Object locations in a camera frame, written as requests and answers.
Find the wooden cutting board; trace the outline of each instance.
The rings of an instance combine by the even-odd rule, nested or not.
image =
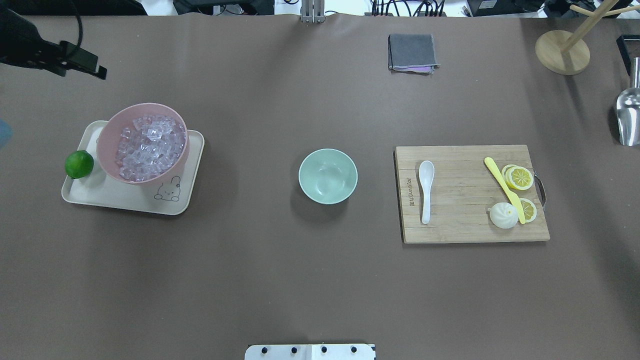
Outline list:
[[[509,202],[484,165],[492,157],[502,170],[515,164],[533,173],[526,145],[399,146],[396,176],[405,243],[486,243],[503,241],[547,241],[549,231],[535,185],[514,190],[536,205],[538,216],[527,224],[500,229],[491,223],[487,209]],[[424,225],[422,188],[418,168],[424,160],[435,167],[431,187],[431,220]]]

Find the mint green bowl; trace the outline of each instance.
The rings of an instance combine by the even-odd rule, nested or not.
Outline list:
[[[320,204],[337,204],[347,199],[358,184],[353,160],[335,149],[320,149],[309,154],[300,165],[298,181],[302,191]]]

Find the wooden mug tree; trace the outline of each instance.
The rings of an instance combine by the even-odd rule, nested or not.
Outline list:
[[[571,5],[571,9],[587,15],[586,19],[574,33],[564,30],[552,30],[542,34],[536,41],[536,56],[549,70],[562,75],[576,75],[582,72],[591,57],[589,47],[583,41],[584,35],[605,16],[615,15],[631,10],[637,10],[640,6],[631,6],[624,9],[609,11],[618,0],[605,0],[595,12]]]

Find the yellow knife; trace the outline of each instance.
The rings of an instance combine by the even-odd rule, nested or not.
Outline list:
[[[507,195],[507,198],[511,202],[511,205],[514,205],[516,208],[516,211],[518,211],[518,220],[520,221],[521,224],[524,224],[524,210],[522,209],[522,203],[520,202],[520,198],[515,192],[512,192],[511,190],[509,190],[509,188],[507,187],[507,183],[504,182],[504,178],[502,177],[502,174],[500,174],[498,165],[495,164],[495,161],[493,160],[493,158],[489,158],[489,157],[484,158],[484,164],[489,169],[493,177],[495,177],[495,179],[498,180],[498,183],[500,184],[502,191],[504,191],[504,193]]]

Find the gray cloth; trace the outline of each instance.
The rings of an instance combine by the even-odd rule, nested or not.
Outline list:
[[[390,70],[430,74],[440,65],[431,34],[391,34],[388,41]]]

